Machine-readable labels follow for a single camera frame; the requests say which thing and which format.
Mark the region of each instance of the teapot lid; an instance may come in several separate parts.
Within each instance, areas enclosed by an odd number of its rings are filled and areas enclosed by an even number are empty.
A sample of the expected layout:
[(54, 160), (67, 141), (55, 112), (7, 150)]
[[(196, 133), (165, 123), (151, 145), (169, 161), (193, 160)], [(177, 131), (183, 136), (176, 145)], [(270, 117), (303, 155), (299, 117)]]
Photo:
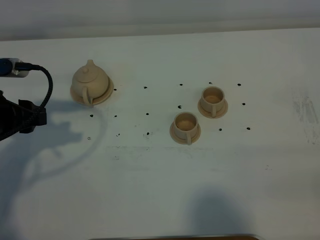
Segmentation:
[(99, 74), (99, 67), (97, 67), (93, 60), (88, 60), (86, 65), (80, 67), (73, 75), (73, 79), (89, 83), (97, 78)]

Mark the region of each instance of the cup handle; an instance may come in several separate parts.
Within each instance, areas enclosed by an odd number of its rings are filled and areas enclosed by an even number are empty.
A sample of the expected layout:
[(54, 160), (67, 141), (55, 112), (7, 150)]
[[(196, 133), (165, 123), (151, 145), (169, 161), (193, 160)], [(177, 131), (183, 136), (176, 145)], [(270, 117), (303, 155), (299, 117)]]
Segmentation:
[(92, 106), (92, 98), (89, 97), (88, 88), (86, 86), (82, 88), (82, 98), (85, 105)]
[(186, 134), (186, 142), (187, 142), (187, 144), (188, 145), (191, 145), (191, 135), (190, 135), (190, 132), (188, 132), (187, 134)]
[(215, 118), (217, 116), (217, 109), (216, 106), (212, 106), (212, 111), (211, 111), (211, 117)]

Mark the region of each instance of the teapot handle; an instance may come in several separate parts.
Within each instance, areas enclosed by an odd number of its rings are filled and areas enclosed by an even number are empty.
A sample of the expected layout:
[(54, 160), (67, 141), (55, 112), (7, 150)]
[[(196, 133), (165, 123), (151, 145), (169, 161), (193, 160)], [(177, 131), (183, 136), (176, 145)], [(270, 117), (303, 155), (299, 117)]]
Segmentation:
[(85, 105), (92, 106), (93, 99), (89, 96), (88, 88), (86, 86), (82, 88), (82, 98)]

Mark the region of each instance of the scuff mark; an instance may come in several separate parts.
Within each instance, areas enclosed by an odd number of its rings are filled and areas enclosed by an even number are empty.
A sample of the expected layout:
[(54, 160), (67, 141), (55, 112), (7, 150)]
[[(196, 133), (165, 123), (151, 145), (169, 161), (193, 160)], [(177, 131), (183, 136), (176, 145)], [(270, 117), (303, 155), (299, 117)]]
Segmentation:
[(291, 90), (292, 107), (303, 126), (307, 142), (313, 145), (320, 144), (319, 119), (307, 88), (302, 85), (296, 85)]

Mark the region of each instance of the white table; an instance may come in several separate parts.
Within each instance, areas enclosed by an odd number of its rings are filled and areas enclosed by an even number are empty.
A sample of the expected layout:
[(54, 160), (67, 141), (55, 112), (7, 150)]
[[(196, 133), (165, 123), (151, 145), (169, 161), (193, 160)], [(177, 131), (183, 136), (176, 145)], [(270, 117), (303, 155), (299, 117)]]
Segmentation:
[[(0, 143), (0, 238), (319, 239), (319, 43), (319, 28), (0, 42), (54, 80), (48, 124)], [(94, 108), (69, 92), (87, 59), (117, 89)], [(197, 109), (209, 82), (220, 119)], [(0, 79), (13, 102), (47, 88), (41, 72)], [(191, 146), (169, 135), (183, 111), (202, 128)]]

